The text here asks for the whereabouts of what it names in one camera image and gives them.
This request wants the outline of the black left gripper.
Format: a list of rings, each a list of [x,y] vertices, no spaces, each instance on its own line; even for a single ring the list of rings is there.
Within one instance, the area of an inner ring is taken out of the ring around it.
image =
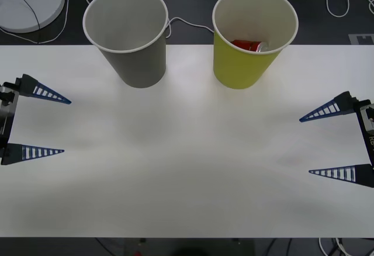
[[[71,104],[69,99],[27,74],[23,74],[20,79],[19,93],[26,97],[59,102],[67,105]],[[12,130],[14,116],[14,110],[1,111],[1,148],[5,148],[1,150],[1,165],[11,165],[64,152],[64,150],[56,148],[44,148],[11,143],[7,145]]]

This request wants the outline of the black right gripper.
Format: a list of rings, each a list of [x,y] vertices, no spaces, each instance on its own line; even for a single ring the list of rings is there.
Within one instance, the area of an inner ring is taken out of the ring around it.
[[[349,91],[345,91],[331,101],[301,117],[299,121],[308,122],[327,117],[347,115],[354,113],[354,111],[358,118],[370,164],[312,169],[309,170],[309,173],[373,188],[373,104],[370,100],[358,101],[356,97],[351,96]]]

